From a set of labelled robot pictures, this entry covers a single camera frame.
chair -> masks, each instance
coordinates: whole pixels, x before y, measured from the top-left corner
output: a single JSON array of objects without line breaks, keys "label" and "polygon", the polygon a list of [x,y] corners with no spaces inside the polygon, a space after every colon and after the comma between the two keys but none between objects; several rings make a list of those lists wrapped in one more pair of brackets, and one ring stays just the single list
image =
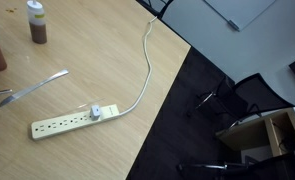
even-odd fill
[{"label": "chair", "polygon": [[184,171],[196,169],[202,170],[202,174],[197,174],[198,179],[206,177],[206,179],[223,180],[295,180],[295,151],[260,162],[248,156],[246,158],[244,164],[179,164],[177,169],[184,178],[189,175]]},{"label": "chair", "polygon": [[140,3],[144,8],[146,8],[150,13],[152,13],[154,16],[157,16],[158,19],[161,19],[163,15],[165,14],[165,11],[167,10],[170,3],[172,3],[174,0],[158,0],[159,3],[162,3],[163,6],[160,10],[156,10],[155,7],[153,7],[151,0],[137,0],[138,3]]},{"label": "chair", "polygon": [[198,98],[204,96],[206,96],[204,100],[187,115],[191,116],[193,111],[213,97],[225,110],[224,113],[236,118],[237,122],[254,114],[261,116],[263,112],[294,107],[274,92],[259,73],[241,80],[234,86],[225,76],[215,90],[198,95]]}]

bottle cap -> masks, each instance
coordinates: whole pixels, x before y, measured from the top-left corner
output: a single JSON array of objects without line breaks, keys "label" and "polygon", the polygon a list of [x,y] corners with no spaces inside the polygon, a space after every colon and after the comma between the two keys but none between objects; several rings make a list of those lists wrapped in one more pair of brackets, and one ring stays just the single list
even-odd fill
[{"label": "bottle cap", "polygon": [[40,10],[43,8],[43,5],[37,1],[27,1],[27,7],[32,10]]}]

black carpet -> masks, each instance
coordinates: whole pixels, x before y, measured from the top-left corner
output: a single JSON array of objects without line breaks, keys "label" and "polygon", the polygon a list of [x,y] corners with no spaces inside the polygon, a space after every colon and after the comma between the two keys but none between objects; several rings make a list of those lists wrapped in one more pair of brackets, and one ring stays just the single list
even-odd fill
[{"label": "black carpet", "polygon": [[191,48],[147,138],[127,176],[128,180],[207,179],[197,169],[177,171],[180,163],[238,162],[233,152],[215,138],[215,132],[233,122],[228,116],[217,116],[214,100],[206,102],[192,116],[187,112],[200,99],[196,95],[215,88],[225,74],[206,57]]}]

white power strip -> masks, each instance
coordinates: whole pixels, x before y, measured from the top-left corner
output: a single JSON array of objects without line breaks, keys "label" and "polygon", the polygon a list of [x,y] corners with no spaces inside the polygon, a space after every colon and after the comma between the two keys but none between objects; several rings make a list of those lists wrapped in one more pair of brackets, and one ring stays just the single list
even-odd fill
[{"label": "white power strip", "polygon": [[100,108],[100,113],[101,115],[97,120],[92,120],[90,111],[85,111],[33,122],[31,124],[32,138],[34,140],[43,139],[74,129],[105,122],[119,115],[116,104]]}]

white cable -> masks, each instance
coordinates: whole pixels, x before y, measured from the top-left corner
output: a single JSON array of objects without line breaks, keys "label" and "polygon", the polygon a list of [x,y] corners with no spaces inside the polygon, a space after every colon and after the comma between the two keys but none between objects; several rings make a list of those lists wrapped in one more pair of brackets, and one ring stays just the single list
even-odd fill
[{"label": "white cable", "polygon": [[143,43],[143,47],[144,47],[144,54],[145,54],[145,57],[146,57],[146,60],[147,60],[147,64],[148,64],[148,75],[147,75],[147,78],[146,78],[146,81],[145,81],[145,84],[144,84],[144,87],[139,95],[139,97],[137,98],[136,102],[130,107],[128,108],[126,111],[124,112],[121,112],[119,113],[118,117],[120,116],[123,116],[127,113],[129,113],[130,111],[132,111],[136,106],[137,104],[140,102],[141,98],[143,97],[144,93],[145,93],[145,90],[146,90],[146,87],[148,85],[148,82],[149,82],[149,79],[150,79],[150,76],[151,76],[151,72],[153,70],[152,66],[151,66],[151,63],[150,63],[150,59],[149,59],[149,56],[148,56],[148,52],[147,52],[147,38],[148,38],[148,35],[150,34],[151,30],[153,29],[153,22],[157,19],[157,16],[154,17],[152,20],[150,20],[148,22],[148,25],[149,25],[149,30],[146,32],[146,34],[144,35],[144,43]]}]

